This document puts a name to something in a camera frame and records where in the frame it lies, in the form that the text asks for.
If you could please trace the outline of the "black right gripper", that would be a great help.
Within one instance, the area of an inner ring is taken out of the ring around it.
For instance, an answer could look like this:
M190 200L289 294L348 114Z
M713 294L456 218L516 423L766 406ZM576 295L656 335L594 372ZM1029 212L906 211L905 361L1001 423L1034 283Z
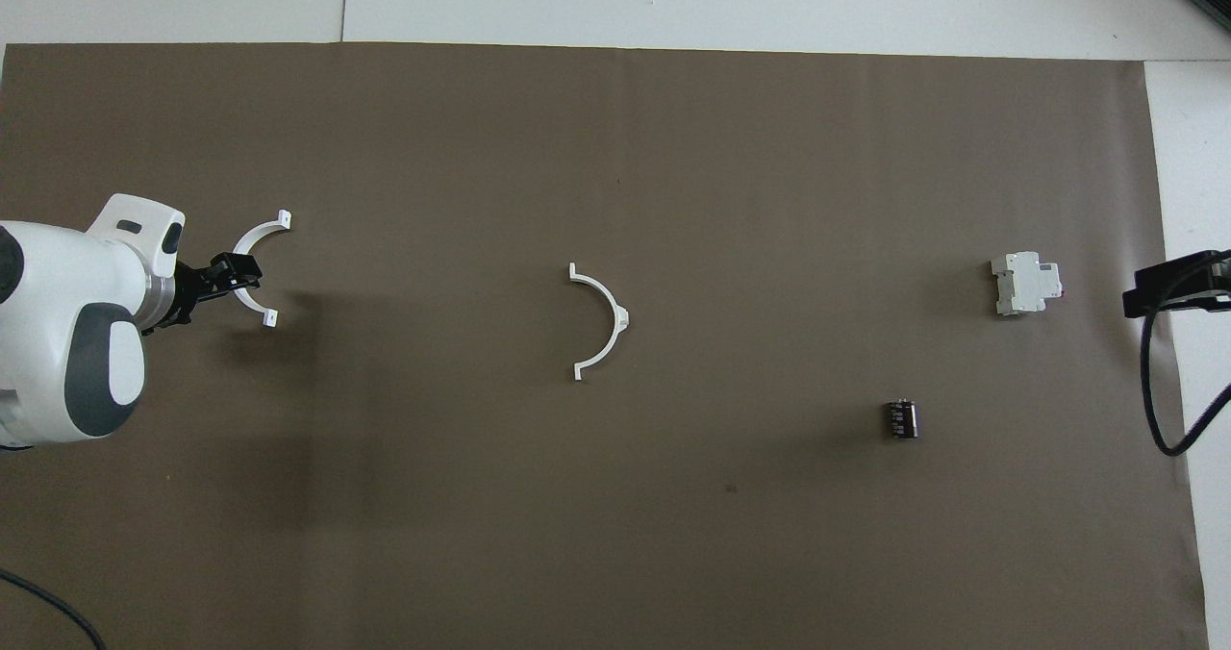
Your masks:
M1121 315L1145 318L1150 310L1229 310L1230 251L1217 255L1221 260L1204 267L1197 265L1214 257L1214 251L1197 251L1135 270L1131 289L1121 294Z

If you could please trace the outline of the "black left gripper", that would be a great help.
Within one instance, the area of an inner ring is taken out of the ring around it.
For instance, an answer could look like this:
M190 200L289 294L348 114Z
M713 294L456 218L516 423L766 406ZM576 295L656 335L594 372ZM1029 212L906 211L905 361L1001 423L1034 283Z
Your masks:
M203 302L229 291L259 288L263 270L250 254L223 252L207 267L192 268L176 262L172 277L151 277L142 299L142 334L176 325L188 325L190 314Z

